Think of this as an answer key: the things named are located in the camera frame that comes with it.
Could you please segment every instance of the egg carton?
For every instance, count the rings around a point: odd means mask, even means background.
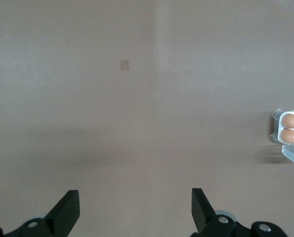
[[[283,117],[285,115],[287,115],[287,114],[294,115],[294,110],[293,111],[284,111],[283,112],[282,110],[278,109],[277,111],[275,111],[272,114],[272,117],[274,118],[274,131],[271,134],[271,138],[275,142],[280,142],[280,143],[283,144],[283,146],[282,146],[283,155],[294,162],[294,142],[286,142],[286,138],[285,138],[285,141],[284,141],[284,137],[282,139],[282,134],[281,134],[284,129],[294,130],[294,127],[293,128],[286,127],[282,123]]]

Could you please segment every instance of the beige surface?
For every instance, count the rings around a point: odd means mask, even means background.
[[[294,109],[294,1],[0,0],[0,226],[78,189],[72,237],[188,237],[201,187],[294,237],[277,108]]]

